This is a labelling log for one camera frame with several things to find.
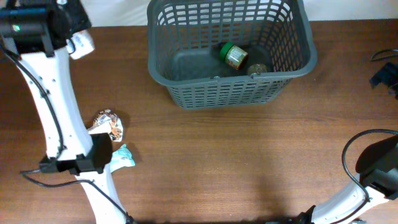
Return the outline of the Kleenex tissue multipack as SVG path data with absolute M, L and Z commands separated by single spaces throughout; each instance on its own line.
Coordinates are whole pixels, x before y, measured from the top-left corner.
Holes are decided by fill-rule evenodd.
M 74 60 L 82 58 L 95 50 L 93 39 L 87 30 L 74 33 L 67 39 L 67 50 Z

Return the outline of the beige snack bag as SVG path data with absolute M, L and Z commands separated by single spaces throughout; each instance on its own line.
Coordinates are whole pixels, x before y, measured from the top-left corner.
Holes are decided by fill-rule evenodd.
M 87 129 L 89 134 L 109 134 L 114 142 L 123 140 L 123 124 L 116 113 L 110 109 L 100 111 L 94 118 L 92 127 Z

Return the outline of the grey plastic shopping basket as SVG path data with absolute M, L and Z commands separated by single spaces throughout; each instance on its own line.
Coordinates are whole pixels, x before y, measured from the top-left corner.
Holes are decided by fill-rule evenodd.
M 301 0 L 151 1 L 148 69 L 185 109 L 264 104 L 317 63 Z

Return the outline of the silver tin can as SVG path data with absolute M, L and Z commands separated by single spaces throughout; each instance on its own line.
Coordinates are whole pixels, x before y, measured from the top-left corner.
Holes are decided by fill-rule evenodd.
M 250 77 L 261 75 L 262 73 L 267 73 L 267 72 L 268 72 L 267 66 L 260 63 L 251 65 L 247 70 L 247 74 Z

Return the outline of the teal wet wipes packet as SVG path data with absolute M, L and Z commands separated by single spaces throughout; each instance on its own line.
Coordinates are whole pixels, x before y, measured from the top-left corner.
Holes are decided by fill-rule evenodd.
M 134 167 L 136 165 L 132 153 L 123 144 L 118 150 L 112 153 L 111 162 L 109 163 L 110 172 L 114 172 L 123 167 Z

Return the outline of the green lid glass jar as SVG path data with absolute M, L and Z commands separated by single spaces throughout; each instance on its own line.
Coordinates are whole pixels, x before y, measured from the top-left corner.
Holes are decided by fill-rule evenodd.
M 240 70 L 244 67 L 249 54 L 232 44 L 231 42 L 221 42 L 218 44 L 219 58 L 222 62 L 234 68 L 235 70 Z

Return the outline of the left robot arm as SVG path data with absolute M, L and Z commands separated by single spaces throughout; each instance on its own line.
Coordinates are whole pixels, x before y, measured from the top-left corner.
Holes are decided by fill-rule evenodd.
M 70 60 L 92 48 L 73 39 L 90 27 L 80 1 L 7 1 L 1 8 L 1 52 L 21 71 L 42 123 L 46 154 L 37 172 L 73 175 L 97 223 L 133 223 L 111 175 L 111 138 L 87 131 L 72 87 Z

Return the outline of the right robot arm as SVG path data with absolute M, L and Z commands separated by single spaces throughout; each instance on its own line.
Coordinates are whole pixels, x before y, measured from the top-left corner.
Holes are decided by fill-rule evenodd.
M 346 153 L 355 140 L 367 134 L 390 134 L 391 137 L 369 145 L 356 162 L 352 174 L 346 164 Z M 351 179 L 326 202 L 310 207 L 292 223 L 353 223 L 371 208 L 397 199 L 397 131 L 369 129 L 353 136 L 341 153 L 342 166 Z

